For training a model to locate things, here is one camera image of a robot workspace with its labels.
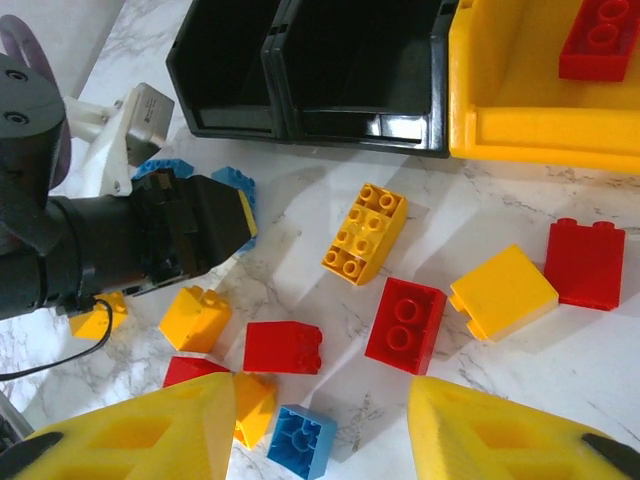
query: white marble surface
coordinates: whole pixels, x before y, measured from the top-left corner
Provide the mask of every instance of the white marble surface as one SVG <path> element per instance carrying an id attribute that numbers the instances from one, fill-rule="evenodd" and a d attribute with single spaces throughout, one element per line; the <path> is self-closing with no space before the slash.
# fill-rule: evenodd
<path id="1" fill-rule="evenodd" d="M 164 59 L 188 0 L 127 0 L 82 98 L 110 104 L 141 81 L 173 93 Z M 622 305 L 612 313 L 560 306 L 497 345 L 474 341 L 447 307 L 429 374 L 599 428 L 640 448 L 640 178 L 544 165 L 433 160 L 371 152 L 194 139 L 182 115 L 164 155 L 197 173 L 232 165 L 256 179 L 261 237 L 197 284 L 227 295 L 234 316 L 216 354 L 241 366 L 248 321 L 296 319 L 321 327 L 318 376 L 280 376 L 283 403 L 310 405 L 339 422 L 326 478 L 415 478 L 405 419 L 410 376 L 363 356 L 385 278 L 449 285 L 519 244 L 544 260 L 549 224 L 612 220 L 627 230 Z M 325 272 L 320 259 L 363 182 L 411 201 L 410 219 L 380 275 L 362 288 Z M 3 385 L 35 427 L 158 388 L 173 353 L 157 330 L 174 286 L 128 301 L 132 315 L 90 358 Z M 87 346 L 47 312 L 0 322 L 3 370 Z M 231 479 L 294 478 L 234 445 Z"/>

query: black cable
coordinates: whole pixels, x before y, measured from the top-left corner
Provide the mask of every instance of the black cable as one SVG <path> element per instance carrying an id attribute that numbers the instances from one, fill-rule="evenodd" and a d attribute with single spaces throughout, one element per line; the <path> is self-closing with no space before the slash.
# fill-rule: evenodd
<path id="1" fill-rule="evenodd" d="M 40 365 L 39 367 L 33 367 L 19 372 L 2 373 L 0 374 L 0 382 L 8 382 L 9 380 L 15 380 L 17 378 L 26 377 L 27 375 L 31 375 L 33 373 L 49 370 L 50 368 L 57 367 L 58 365 L 62 365 L 67 362 L 71 362 L 72 360 L 77 360 L 78 358 L 82 358 L 85 355 L 89 355 L 100 350 L 105 345 L 105 343 L 107 343 L 109 337 L 111 337 L 111 329 L 113 328 L 113 308 L 111 307 L 111 305 L 109 305 L 109 302 L 106 302 L 105 300 L 96 300 L 96 304 L 98 303 L 103 305 L 107 309 L 108 318 L 107 329 L 105 330 L 104 335 L 102 335 L 102 338 L 98 341 L 98 343 L 96 343 L 93 347 L 90 347 L 80 353 L 76 353 L 75 355 L 64 358 L 62 360 L 58 360 L 57 362 L 49 363 L 47 365 Z"/>

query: plastic bin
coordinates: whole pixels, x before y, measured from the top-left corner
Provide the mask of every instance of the plastic bin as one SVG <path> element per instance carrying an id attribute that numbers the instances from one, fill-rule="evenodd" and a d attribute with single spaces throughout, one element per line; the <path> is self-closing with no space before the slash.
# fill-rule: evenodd
<path id="1" fill-rule="evenodd" d="M 638 52 L 620 83 L 559 78 L 581 3 L 461 0 L 449 34 L 453 155 L 640 172 Z"/>
<path id="2" fill-rule="evenodd" d="M 195 0 L 167 60 L 196 136 L 448 156 L 458 0 Z"/>
<path id="3" fill-rule="evenodd" d="M 272 57 L 297 143 L 448 156 L 457 0 L 293 0 Z"/>
<path id="4" fill-rule="evenodd" d="M 280 0 L 195 0 L 167 67 L 189 130 L 200 137 L 285 137 L 262 65 Z"/>

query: blue brick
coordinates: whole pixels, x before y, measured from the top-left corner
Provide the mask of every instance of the blue brick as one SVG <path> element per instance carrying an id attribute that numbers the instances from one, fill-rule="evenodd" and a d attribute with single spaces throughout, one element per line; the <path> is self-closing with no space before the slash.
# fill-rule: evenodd
<path id="1" fill-rule="evenodd" d="M 251 213 L 253 218 L 256 218 L 256 182 L 251 177 L 247 177 L 240 170 L 236 170 L 232 167 L 224 167 L 220 170 L 216 170 L 211 174 L 211 178 L 217 182 L 224 183 L 230 187 L 242 190 L 249 201 L 251 207 Z M 253 237 L 247 243 L 245 243 L 239 253 L 244 253 L 247 250 L 251 250 L 256 246 L 256 237 Z"/>
<path id="2" fill-rule="evenodd" d="M 189 178 L 193 175 L 194 168 L 184 160 L 178 158 L 166 160 L 147 160 L 138 167 L 138 171 L 133 176 L 133 180 L 144 177 L 147 173 L 155 172 L 161 168 L 170 168 L 173 170 L 176 178 Z"/>
<path id="3" fill-rule="evenodd" d="M 298 405 L 278 414 L 267 457 L 305 480 L 324 475 L 338 424 Z"/>

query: black storage bin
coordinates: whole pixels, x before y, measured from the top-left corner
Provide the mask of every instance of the black storage bin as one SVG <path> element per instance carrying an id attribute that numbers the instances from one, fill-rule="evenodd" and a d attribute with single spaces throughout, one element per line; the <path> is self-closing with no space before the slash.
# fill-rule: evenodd
<path id="1" fill-rule="evenodd" d="M 189 128 L 447 156 L 457 3 L 195 0 L 168 59 Z"/>
<path id="2" fill-rule="evenodd" d="M 261 59 L 274 38 L 269 32 L 279 6 L 280 0 L 191 4 L 167 67 L 194 135 L 286 138 Z"/>

